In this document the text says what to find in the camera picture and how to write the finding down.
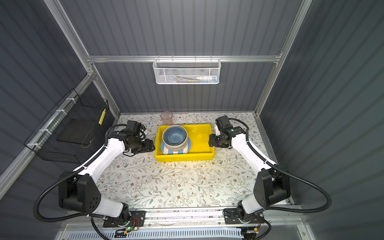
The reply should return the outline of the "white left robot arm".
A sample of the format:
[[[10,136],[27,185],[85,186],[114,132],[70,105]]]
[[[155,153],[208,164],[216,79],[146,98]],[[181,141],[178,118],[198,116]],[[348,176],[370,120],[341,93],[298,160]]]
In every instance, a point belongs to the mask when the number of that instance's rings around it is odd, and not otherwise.
[[[128,121],[126,124],[111,126],[102,147],[74,170],[74,176],[59,184],[59,206],[85,215],[100,215],[128,223],[132,218],[128,205],[103,197],[97,182],[119,155],[133,157],[154,150],[154,143],[146,137],[143,124]]]

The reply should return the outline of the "light green bowl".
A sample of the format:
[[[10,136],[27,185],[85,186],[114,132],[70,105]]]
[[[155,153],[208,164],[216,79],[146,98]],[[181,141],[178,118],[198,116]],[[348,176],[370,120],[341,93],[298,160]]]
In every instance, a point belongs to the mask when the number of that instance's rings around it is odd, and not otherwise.
[[[164,145],[165,148],[171,150],[171,151],[179,151],[180,149],[185,148],[185,146],[188,145],[189,139],[186,139],[183,143],[179,145],[169,145],[165,141],[162,141],[162,145]]]

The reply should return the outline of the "yellow plastic bin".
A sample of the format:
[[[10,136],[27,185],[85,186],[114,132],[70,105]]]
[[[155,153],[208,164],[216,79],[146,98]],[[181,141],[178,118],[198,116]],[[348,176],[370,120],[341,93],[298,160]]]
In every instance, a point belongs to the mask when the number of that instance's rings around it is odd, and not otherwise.
[[[209,124],[183,125],[187,130],[188,138],[191,140],[191,149],[188,154],[163,155],[161,151],[162,135],[169,126],[160,126],[155,141],[155,158],[158,162],[190,162],[212,160],[215,154],[213,147],[210,147],[209,136],[212,134],[212,127]]]

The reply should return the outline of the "dark blue bowl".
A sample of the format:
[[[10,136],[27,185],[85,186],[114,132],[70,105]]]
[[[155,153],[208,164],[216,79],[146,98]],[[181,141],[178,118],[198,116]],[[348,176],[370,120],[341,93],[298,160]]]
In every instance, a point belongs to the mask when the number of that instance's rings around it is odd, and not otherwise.
[[[163,142],[169,146],[176,147],[184,144],[188,138],[187,130],[179,125],[167,127],[162,135]]]

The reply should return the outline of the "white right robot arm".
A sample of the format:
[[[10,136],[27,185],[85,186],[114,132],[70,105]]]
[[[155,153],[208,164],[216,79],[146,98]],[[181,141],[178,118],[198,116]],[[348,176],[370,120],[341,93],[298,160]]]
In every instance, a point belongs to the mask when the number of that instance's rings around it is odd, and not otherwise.
[[[249,127],[243,121],[222,116],[215,120],[216,133],[209,137],[209,146],[235,149],[247,161],[256,175],[253,193],[240,201],[237,216],[240,221],[249,221],[272,205],[291,196],[289,177],[268,164],[274,161],[263,154],[249,139]]]

